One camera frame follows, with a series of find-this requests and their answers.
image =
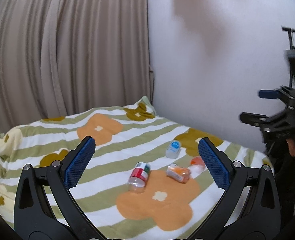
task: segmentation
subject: red label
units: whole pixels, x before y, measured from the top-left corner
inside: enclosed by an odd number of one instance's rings
[[[139,179],[142,179],[144,182],[146,182],[147,178],[146,176],[144,176],[144,169],[142,168],[135,168],[132,173],[131,173],[131,176],[130,177],[136,177],[136,178],[139,178]]]

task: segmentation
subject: white wall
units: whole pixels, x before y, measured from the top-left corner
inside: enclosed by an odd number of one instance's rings
[[[295,28],[295,0],[148,0],[148,19],[158,114],[263,151],[238,116],[284,107],[257,92],[288,85],[281,25]]]

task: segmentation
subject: bed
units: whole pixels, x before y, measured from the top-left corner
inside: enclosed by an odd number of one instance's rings
[[[0,133],[0,214],[12,228],[15,192],[23,166],[30,163],[43,167],[62,160],[87,135],[95,139],[96,151],[70,192],[109,239],[184,239],[202,223],[223,193],[208,170],[191,169],[186,184],[165,174],[173,161],[190,166],[198,155],[200,138],[209,137],[231,160],[240,160],[245,166],[271,165],[261,152],[158,116],[147,97],[125,107],[93,108],[42,119]],[[165,157],[173,139],[182,144],[176,160]],[[149,190],[142,194],[128,192],[126,187],[138,162],[151,165]],[[58,221],[67,224],[49,188],[45,190]],[[237,219],[247,193],[245,188],[228,224]]]

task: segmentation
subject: blue label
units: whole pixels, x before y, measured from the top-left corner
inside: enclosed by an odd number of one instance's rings
[[[180,144],[178,142],[173,142],[172,143],[172,147],[175,149],[179,149],[180,148]]]

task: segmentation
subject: beige curtain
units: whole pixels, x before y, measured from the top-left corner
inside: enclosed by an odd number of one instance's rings
[[[0,0],[0,130],[150,98],[147,0]]]

